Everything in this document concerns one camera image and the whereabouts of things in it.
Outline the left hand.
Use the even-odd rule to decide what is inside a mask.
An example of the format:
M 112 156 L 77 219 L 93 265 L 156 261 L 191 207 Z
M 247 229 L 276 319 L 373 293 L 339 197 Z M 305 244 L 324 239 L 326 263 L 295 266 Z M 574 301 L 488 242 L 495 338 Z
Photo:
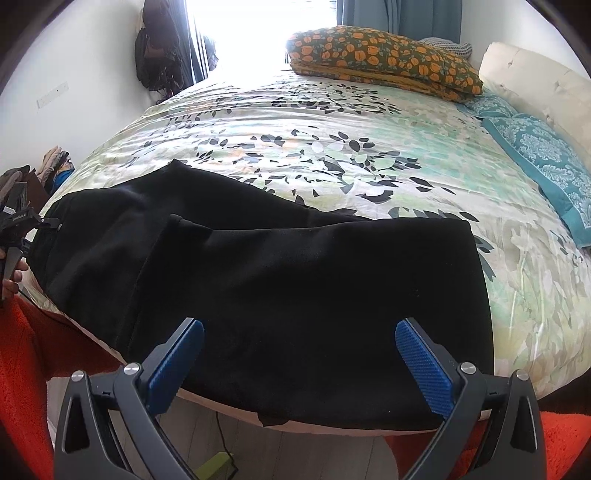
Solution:
M 19 284 L 23 279 L 23 274 L 29 270 L 26 260 L 21 258 L 16 264 L 15 270 L 9 279 L 2 280 L 2 294 L 3 300 L 13 298 L 19 292 Z

